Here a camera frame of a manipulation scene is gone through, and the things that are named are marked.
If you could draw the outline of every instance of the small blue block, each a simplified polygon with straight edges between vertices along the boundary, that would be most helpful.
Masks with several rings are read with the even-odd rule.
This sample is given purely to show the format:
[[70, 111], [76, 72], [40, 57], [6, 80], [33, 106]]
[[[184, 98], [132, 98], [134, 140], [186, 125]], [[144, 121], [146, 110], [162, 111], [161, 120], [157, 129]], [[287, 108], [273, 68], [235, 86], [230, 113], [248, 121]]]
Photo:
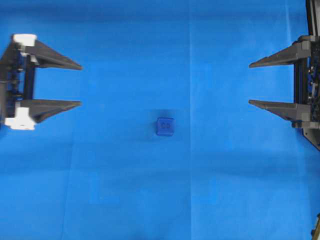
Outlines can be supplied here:
[[156, 134], [158, 136], [171, 137], [175, 132], [175, 120], [173, 118], [159, 117], [156, 121]]

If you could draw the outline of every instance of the blue cube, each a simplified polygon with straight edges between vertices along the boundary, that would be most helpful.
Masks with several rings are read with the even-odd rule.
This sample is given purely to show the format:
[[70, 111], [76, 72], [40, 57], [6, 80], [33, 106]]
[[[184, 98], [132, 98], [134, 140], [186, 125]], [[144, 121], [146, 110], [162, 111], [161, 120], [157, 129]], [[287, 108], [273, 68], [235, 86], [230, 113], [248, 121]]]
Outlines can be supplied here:
[[175, 132], [175, 120], [168, 117], [159, 117], [156, 121], [156, 134], [171, 137]]

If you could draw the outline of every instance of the blue cloth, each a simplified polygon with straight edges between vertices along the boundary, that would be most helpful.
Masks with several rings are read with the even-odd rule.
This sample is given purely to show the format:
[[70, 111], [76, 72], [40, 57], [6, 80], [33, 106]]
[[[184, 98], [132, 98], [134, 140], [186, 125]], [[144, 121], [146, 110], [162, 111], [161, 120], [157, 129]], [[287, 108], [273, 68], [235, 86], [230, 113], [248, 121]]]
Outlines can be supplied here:
[[248, 104], [293, 101], [292, 66], [248, 65], [307, 34], [303, 0], [10, 0], [0, 26], [84, 67], [35, 87], [82, 107], [1, 130], [0, 239], [310, 239], [319, 152]]

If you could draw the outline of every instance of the blue tablecloth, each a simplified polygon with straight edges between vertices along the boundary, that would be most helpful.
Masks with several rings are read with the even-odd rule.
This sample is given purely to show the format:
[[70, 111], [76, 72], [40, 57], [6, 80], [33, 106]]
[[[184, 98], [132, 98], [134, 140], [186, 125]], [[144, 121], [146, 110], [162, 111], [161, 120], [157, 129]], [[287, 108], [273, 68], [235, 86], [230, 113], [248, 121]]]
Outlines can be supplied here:
[[304, 0], [10, 0], [0, 26], [84, 67], [35, 87], [82, 107], [1, 130], [0, 239], [310, 239], [319, 152], [248, 104], [293, 101], [292, 66], [248, 65], [308, 34]]

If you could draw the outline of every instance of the blue surface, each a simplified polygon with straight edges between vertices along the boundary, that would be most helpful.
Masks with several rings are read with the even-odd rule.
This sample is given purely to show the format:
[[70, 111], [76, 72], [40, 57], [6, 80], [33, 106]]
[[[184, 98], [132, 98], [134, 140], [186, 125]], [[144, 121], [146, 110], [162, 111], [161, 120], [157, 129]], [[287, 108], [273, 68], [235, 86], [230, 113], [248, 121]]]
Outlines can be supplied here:
[[[40, 41], [35, 97], [80, 100], [1, 133], [0, 239], [310, 239], [319, 152], [248, 99], [293, 100], [292, 66], [248, 69], [307, 34], [304, 0], [11, 0], [0, 46]], [[155, 120], [172, 117], [172, 137]]]

